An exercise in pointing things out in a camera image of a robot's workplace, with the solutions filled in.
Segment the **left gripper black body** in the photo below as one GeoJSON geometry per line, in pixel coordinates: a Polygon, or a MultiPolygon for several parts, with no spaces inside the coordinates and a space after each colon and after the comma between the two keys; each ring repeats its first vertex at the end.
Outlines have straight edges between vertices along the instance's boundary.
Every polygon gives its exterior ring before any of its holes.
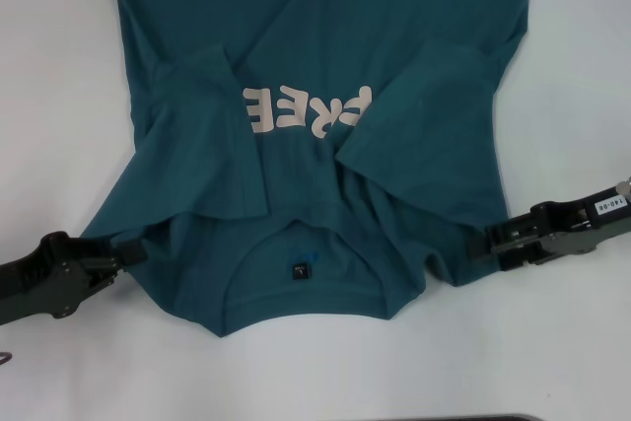
{"type": "Polygon", "coordinates": [[[25,317],[64,318],[95,294],[83,294],[85,267],[110,267],[108,260],[82,260],[64,232],[44,236],[37,248],[18,260],[0,264],[0,325],[25,317]]]}

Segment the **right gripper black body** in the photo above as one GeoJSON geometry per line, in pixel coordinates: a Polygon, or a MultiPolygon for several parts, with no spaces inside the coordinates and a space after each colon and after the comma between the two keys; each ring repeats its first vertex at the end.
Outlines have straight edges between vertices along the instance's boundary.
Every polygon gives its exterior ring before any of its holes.
{"type": "Polygon", "coordinates": [[[573,201],[534,206],[538,241],[535,263],[594,251],[631,232],[631,200],[614,187],[573,201]]]}

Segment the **teal t-shirt with FREE print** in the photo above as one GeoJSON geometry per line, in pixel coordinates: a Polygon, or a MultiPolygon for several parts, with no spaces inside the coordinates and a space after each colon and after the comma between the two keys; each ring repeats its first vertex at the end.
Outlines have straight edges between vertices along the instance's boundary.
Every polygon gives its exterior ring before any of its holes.
{"type": "Polygon", "coordinates": [[[497,272],[495,93],[528,0],[117,0],[135,152],[86,230],[217,336],[389,319],[497,272]]]}

